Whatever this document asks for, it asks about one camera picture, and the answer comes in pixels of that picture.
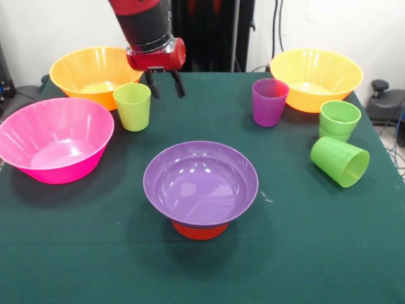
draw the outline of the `bowl rim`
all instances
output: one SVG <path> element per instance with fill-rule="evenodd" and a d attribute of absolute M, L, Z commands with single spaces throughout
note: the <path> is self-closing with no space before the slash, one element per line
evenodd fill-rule
<path fill-rule="evenodd" d="M 252 198 L 250 199 L 250 201 L 248 202 L 248 204 L 246 204 L 245 208 L 243 208 L 243 210 L 240 211 L 238 214 L 236 214 L 236 215 L 234 215 L 233 217 L 230 217 L 230 218 L 228 218 L 228 219 L 226 219 L 226 220 L 223 220 L 223 221 L 221 221 L 221 222 L 212 222 L 212 223 L 209 223 L 209 224 L 196 224 L 196 223 L 192 223 L 192 222 L 187 222 L 187 221 L 184 221 L 184 220 L 180 220 L 179 218 L 176 218 L 176 217 L 174 217 L 174 216 L 172 216 L 172 215 L 169 215 L 169 214 L 167 214 L 166 212 L 163 212 L 162 210 L 160 210 L 154 203 L 152 203 L 152 199 L 151 199 L 151 198 L 149 197 L 149 195 L 147 194 L 146 185 L 145 185 L 145 183 L 146 183 L 146 173 L 147 173 L 149 167 L 150 167 L 151 164 L 155 161 L 155 159 L 157 159 L 159 156 L 161 156 L 164 152 L 168 151 L 169 149 L 173 149 L 174 147 L 183 146 L 183 145 L 190 144 L 190 143 L 215 144 L 215 145 L 222 146 L 223 148 L 230 149 L 230 150 L 236 152 L 236 153 L 237 153 L 238 155 L 240 155 L 241 157 L 243 157 L 243 158 L 247 161 L 247 163 L 251 166 L 251 168 L 253 169 L 253 173 L 254 173 L 254 183 L 255 183 L 255 185 L 254 185 L 255 190 L 254 190 L 254 192 L 253 192 L 254 194 L 253 194 Z M 180 223 L 180 224 L 182 224 L 182 225 L 188 225 L 189 227 L 212 227 L 212 226 L 218 226 L 218 225 L 223 225 L 223 224 L 229 223 L 229 222 L 231 222 L 231 221 L 237 219 L 238 217 L 240 217 L 243 213 L 246 212 L 247 209 L 250 208 L 250 206 L 253 204 L 254 200 L 256 199 L 256 197 L 257 197 L 257 195 L 258 195 L 258 191 L 259 191 L 259 177 L 258 177 L 258 173 L 257 173 L 256 169 L 254 168 L 254 165 L 251 163 L 251 161 L 250 161 L 246 156 L 244 156 L 241 152 L 237 151 L 236 149 L 234 149 L 234 148 L 232 148 L 232 147 L 230 147 L 230 146 L 227 146 L 226 144 L 222 144 L 222 143 L 220 143 L 220 142 L 215 142 L 215 141 L 185 141 L 185 142 L 181 142 L 181 143 L 179 143 L 179 144 L 175 144 L 175 145 L 173 145 L 173 146 L 170 146 L 170 147 L 164 149 L 163 151 L 159 152 L 159 153 L 149 162 L 149 164 L 147 165 L 147 167 L 146 167 L 146 169 L 145 169 L 145 171 L 144 171 L 143 187 L 144 187 L 144 193 L 145 193 L 145 195 L 146 195 L 146 198 L 149 200 L 150 204 L 151 204 L 153 207 L 155 207 L 155 209 L 157 209 L 158 212 L 162 213 L 165 217 L 167 217 L 167 218 L 169 218 L 169 219 L 171 219 L 171 220 L 174 220 L 174 221 L 176 221 L 176 222 L 178 222 L 178 223 Z"/>
<path fill-rule="evenodd" d="M 124 50 L 124 52 L 127 52 L 127 50 L 126 50 L 124 47 L 120 47 L 120 46 L 88 46 L 88 47 L 83 47 L 82 49 L 76 49 L 76 50 L 74 50 L 74 51 L 72 51 L 72 52 L 69 52 L 69 53 L 64 54 L 63 56 L 59 57 L 59 58 L 51 65 L 51 68 L 49 69 L 49 78 L 50 78 L 51 81 L 54 83 L 54 85 L 56 85 L 57 87 L 59 87 L 62 91 L 67 91 L 67 92 L 72 92 L 72 93 L 80 93 L 80 94 L 82 94 L 82 95 L 95 95 L 95 94 L 104 94 L 104 93 L 113 92 L 113 90 L 112 90 L 112 91 L 111 91 L 111 90 L 105 90 L 105 91 L 100 91 L 100 92 L 97 92 L 97 93 L 86 93 L 86 92 L 85 92 L 85 93 L 82 93 L 82 92 L 77 91 L 77 90 L 67 89 L 67 88 L 64 87 L 64 86 L 57 84 L 56 81 L 54 80 L 54 77 L 53 77 L 53 70 L 54 70 L 54 67 L 55 67 L 60 61 L 62 61 L 63 59 L 65 59 L 65 58 L 68 57 L 68 56 L 71 56 L 71 55 L 73 55 L 73 54 L 75 54 L 75 53 L 81 53 L 81 52 L 86 51 L 86 50 L 88 50 L 88 49 L 121 49 L 121 50 Z M 134 71 L 138 72 L 139 75 L 136 76 L 136 77 L 135 77 L 133 80 L 131 80 L 130 82 L 127 82 L 128 84 L 130 84 L 130 83 L 132 83 L 132 82 L 135 82 L 137 79 L 140 79 L 140 78 L 142 77 L 142 74 L 144 73 L 143 71 L 138 71 L 138 70 L 134 70 Z"/>
<path fill-rule="evenodd" d="M 292 88 L 292 87 L 289 85 L 290 90 L 294 90 L 294 91 L 297 91 L 297 92 L 300 92 L 300 93 L 309 94 L 309 95 L 314 95 L 314 96 L 334 96 L 334 95 L 341 95 L 341 94 L 346 94 L 346 93 L 352 92 L 352 91 L 354 91 L 357 87 L 359 87 L 360 84 L 364 81 L 365 75 L 364 75 L 363 69 L 362 69 L 353 59 L 351 59 L 351 58 L 349 58 L 349 57 L 347 57 L 347 56 L 345 56 L 345 55 L 343 55 L 343 54 L 340 54 L 340 53 L 338 53 L 338 52 L 329 51 L 329 50 L 327 50 L 327 49 L 321 49 L 321 48 L 316 48 L 316 47 L 296 47 L 296 48 L 288 49 L 288 50 L 286 50 L 286 51 L 284 51 L 284 52 L 282 52 L 282 53 L 277 54 L 277 55 L 270 61 L 270 73 L 271 73 L 271 75 L 272 75 L 275 79 L 284 81 L 283 79 L 281 79 L 280 77 L 277 77 L 277 76 L 272 72 L 273 69 L 272 69 L 271 66 L 272 66 L 272 64 L 274 63 L 274 61 L 275 61 L 277 58 L 283 56 L 283 54 L 285 54 L 285 53 L 292 53 L 292 52 L 296 52 L 296 51 L 316 51 L 316 52 L 319 52 L 319 53 L 330 53 L 330 54 L 333 54 L 334 56 L 341 57 L 341 58 L 343 58 L 343 59 L 345 59 L 345 60 L 347 60 L 347 61 L 350 61 L 350 62 L 359 70 L 359 72 L 360 72 L 360 79 L 359 79 L 358 82 L 356 82 L 356 84 L 352 85 L 352 87 L 351 87 L 350 89 L 344 90 L 344 91 L 339 91 L 339 92 L 331 92 L 331 93 L 308 93 L 308 92 L 305 92 L 305 91 L 302 91 L 302 90 L 299 90 L 299 89 L 294 89 L 294 88 Z"/>
<path fill-rule="evenodd" d="M 63 100 L 63 101 L 66 100 L 66 101 L 70 102 L 72 99 L 80 100 L 81 102 L 93 103 L 93 104 L 95 104 L 96 106 L 98 106 L 98 107 L 102 108 L 103 110 L 105 110 L 106 112 L 108 112 L 108 114 L 109 114 L 109 115 L 108 115 L 108 120 L 109 120 L 110 123 L 111 123 L 111 131 L 110 131 L 110 133 L 109 133 L 109 135 L 108 135 L 108 137 L 107 137 L 107 140 L 105 140 L 105 142 L 104 142 L 102 145 L 100 145 L 100 147 L 98 147 L 93 153 L 87 155 L 83 160 L 77 161 L 77 162 L 75 162 L 75 163 L 71 163 L 71 164 L 69 164 L 69 165 L 64 165 L 64 166 L 51 167 L 51 168 L 34 168 L 34 167 L 27 167 L 27 166 L 17 165 L 17 164 L 15 164 L 15 163 L 12 162 L 12 161 L 6 160 L 1 154 L 0 154 L 0 158 L 1 158 L 2 160 L 4 160 L 4 162 L 8 163 L 9 165 L 11 165 L 11 166 L 13 166 L 13 167 L 16 167 L 16 168 L 19 168 L 19 169 L 35 170 L 35 171 L 47 171 L 47 170 L 56 170 L 56 169 L 66 168 L 66 167 L 69 167 L 69 166 L 72 166 L 72 165 L 81 163 L 81 162 L 83 162 L 83 161 L 85 161 L 85 160 L 88 160 L 90 157 L 94 156 L 94 155 L 97 154 L 98 152 L 100 152 L 100 150 L 104 149 L 104 147 L 107 145 L 107 143 L 109 142 L 109 140 L 111 139 L 111 137 L 113 136 L 113 133 L 114 133 L 114 128 L 115 128 L 114 118 L 113 118 L 112 114 L 111 114 L 103 105 L 101 105 L 101 104 L 99 104 L 99 103 L 97 103 L 97 102 L 95 102 L 95 101 L 85 99 L 85 98 L 74 98 L 74 97 L 73 97 L 73 98 L 72 98 L 72 97 L 51 98 L 51 99 L 45 99 L 45 100 L 41 100 L 41 101 L 38 101 L 38 102 L 36 102 L 36 103 L 30 104 L 30 105 L 28 105 L 28 106 L 25 106 L 25 107 L 19 109 L 18 111 L 15 111 L 13 114 L 11 114 L 9 117 L 7 117 L 7 118 L 0 124 L 0 130 L 4 127 L 4 125 L 7 124 L 7 121 L 8 121 L 9 119 L 13 118 L 14 116 L 17 116 L 17 114 L 19 114 L 21 111 L 25 111 L 25 109 L 27 109 L 27 108 L 33 108 L 33 107 L 35 107 L 35 106 L 37 106 L 37 105 L 44 104 L 44 103 L 48 103 L 48 102 L 51 102 L 51 101 L 58 101 L 58 102 L 61 102 L 61 100 Z"/>

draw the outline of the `dark green tablecloth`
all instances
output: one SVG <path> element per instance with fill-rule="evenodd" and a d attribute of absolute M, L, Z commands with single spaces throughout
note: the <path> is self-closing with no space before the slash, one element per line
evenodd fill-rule
<path fill-rule="evenodd" d="M 370 166 L 342 189 L 309 151 L 318 116 L 286 107 L 252 120 L 264 73 L 168 74 L 140 133 L 116 128 L 98 167 L 72 184 L 0 173 L 1 303 L 405 303 L 405 187 L 363 111 L 350 142 Z M 61 93 L 48 83 L 42 97 Z M 358 105 L 355 95 L 348 98 Z M 147 201 L 146 165 L 183 141 L 218 141 L 259 175 L 252 207 L 220 237 L 190 241 Z"/>

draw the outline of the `plastic cup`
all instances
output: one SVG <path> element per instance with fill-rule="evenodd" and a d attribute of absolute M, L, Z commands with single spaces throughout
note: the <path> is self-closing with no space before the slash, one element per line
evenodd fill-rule
<path fill-rule="evenodd" d="M 289 87 L 276 79 L 260 79 L 252 86 L 253 119 L 262 127 L 273 127 L 281 119 Z"/>
<path fill-rule="evenodd" d="M 343 188 L 357 183 L 366 172 L 370 154 L 332 137 L 321 137 L 311 150 L 311 160 Z"/>
<path fill-rule="evenodd" d="M 114 99 L 123 127 L 131 132 L 149 125 L 151 90 L 144 84 L 123 84 L 114 91 Z"/>
<path fill-rule="evenodd" d="M 321 106 L 319 136 L 347 141 L 360 118 L 361 111 L 357 106 L 347 101 L 327 101 Z"/>

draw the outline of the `purple cup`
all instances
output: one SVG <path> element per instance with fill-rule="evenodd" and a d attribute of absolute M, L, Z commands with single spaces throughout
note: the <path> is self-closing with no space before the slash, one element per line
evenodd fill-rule
<path fill-rule="evenodd" d="M 279 123 L 289 87 L 282 81 L 266 78 L 252 85 L 253 119 L 262 127 Z"/>

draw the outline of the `pink bowl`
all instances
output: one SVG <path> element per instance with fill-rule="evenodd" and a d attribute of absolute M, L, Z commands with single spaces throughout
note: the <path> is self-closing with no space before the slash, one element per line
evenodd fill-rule
<path fill-rule="evenodd" d="M 113 131 L 113 117 L 98 103 L 48 99 L 0 125 L 0 158 L 40 182 L 66 184 L 96 167 Z"/>

